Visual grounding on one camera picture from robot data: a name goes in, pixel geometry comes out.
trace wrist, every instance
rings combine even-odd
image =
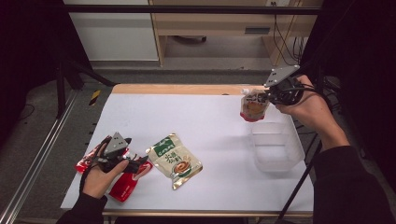
[[[318,130],[323,150],[333,147],[349,146],[349,141],[344,130],[337,123],[332,123]]]

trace sleeve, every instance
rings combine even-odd
[[[354,147],[335,147],[314,160],[314,224],[394,224],[387,196]]]
[[[57,224],[103,224],[103,209],[107,203],[107,197],[101,199],[80,193],[73,208],[65,212],[56,222]]]

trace white tabletop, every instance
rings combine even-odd
[[[249,137],[252,123],[239,116],[241,98],[241,95],[110,94],[87,153],[107,135],[119,132],[124,138],[132,138],[132,151],[145,156],[147,148],[176,133],[204,169],[173,190],[171,179],[154,167],[139,180],[126,202],[120,203],[107,195],[105,214],[258,217],[281,211],[304,172],[304,162],[282,173],[264,173],[256,167]],[[261,122],[277,122],[285,116],[271,105]],[[76,202],[80,177],[76,174],[62,209],[70,209]],[[288,211],[312,214],[313,201],[313,186],[308,177]]]

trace clear plastic container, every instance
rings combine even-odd
[[[285,172],[304,159],[300,139],[287,115],[276,122],[251,125],[256,166],[263,172]]]

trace food package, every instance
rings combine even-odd
[[[203,169],[201,162],[181,143],[175,133],[169,134],[146,152],[154,166],[172,179],[172,189],[178,189]]]

